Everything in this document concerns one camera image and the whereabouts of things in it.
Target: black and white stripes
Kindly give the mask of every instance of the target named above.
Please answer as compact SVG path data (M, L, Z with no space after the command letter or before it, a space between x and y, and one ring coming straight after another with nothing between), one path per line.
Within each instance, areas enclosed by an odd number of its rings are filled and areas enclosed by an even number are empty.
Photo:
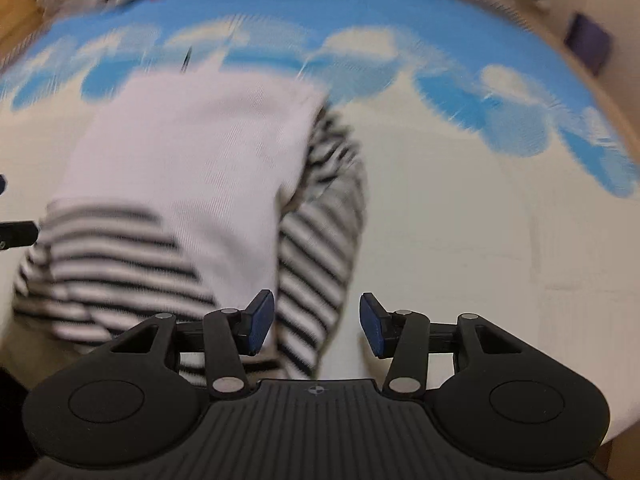
M346 297L364 224L365 172L358 145L337 116L313 129L297 203L280 222L277 341L244 360L252 380L311 378ZM217 308L161 219L135 206L51 207L15 280L14 313L80 351L158 312L200 320ZM180 373L201 384L202 355L184 354Z
M321 115L302 202L280 222L278 353L287 375L297 379L315 375L344 305L364 227L364 165L359 146L337 119Z

